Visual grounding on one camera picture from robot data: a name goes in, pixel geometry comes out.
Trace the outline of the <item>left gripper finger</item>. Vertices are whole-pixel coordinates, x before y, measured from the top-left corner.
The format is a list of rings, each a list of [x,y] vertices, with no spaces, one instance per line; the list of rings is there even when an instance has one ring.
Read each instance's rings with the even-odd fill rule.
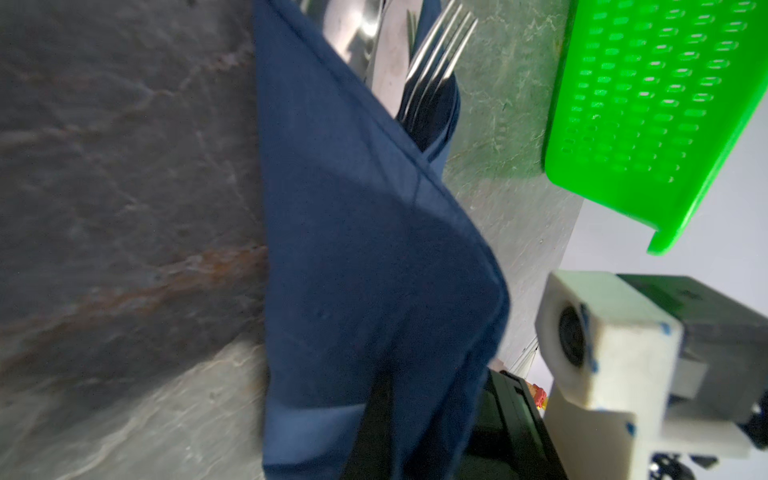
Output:
[[[373,386],[343,480],[387,480],[392,473],[393,378],[381,373]]]

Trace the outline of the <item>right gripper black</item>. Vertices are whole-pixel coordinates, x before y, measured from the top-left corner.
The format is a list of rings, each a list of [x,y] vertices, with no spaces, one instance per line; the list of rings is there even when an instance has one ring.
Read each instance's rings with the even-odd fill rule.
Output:
[[[461,477],[487,480],[567,477],[522,378],[506,372],[489,373],[461,459]]]

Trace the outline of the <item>blue paper napkin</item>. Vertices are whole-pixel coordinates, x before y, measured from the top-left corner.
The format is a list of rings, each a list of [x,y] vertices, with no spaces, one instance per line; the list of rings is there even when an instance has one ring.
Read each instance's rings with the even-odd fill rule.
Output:
[[[414,134],[291,1],[253,5],[269,276],[263,471],[338,479],[371,395],[363,456],[389,479],[457,470],[509,317],[497,260],[446,188],[455,79]]]

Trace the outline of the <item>silver fork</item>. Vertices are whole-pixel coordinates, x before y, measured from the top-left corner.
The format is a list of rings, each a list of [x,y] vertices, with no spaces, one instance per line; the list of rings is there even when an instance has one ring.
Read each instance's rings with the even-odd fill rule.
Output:
[[[419,48],[406,76],[397,120],[408,130],[426,116],[427,108],[444,87],[478,24],[461,1],[449,1]]]

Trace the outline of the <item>silver knife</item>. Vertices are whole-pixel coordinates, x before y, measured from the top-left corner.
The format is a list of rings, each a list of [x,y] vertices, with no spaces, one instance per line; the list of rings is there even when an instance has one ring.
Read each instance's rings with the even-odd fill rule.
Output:
[[[366,83],[391,117],[402,102],[423,2],[386,1]]]

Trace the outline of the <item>silver spoon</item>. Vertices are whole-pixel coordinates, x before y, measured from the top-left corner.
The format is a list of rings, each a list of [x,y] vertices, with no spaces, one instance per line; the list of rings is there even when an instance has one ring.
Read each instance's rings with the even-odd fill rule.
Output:
[[[364,82],[383,17],[381,0],[301,0],[301,12],[322,32],[327,43]]]

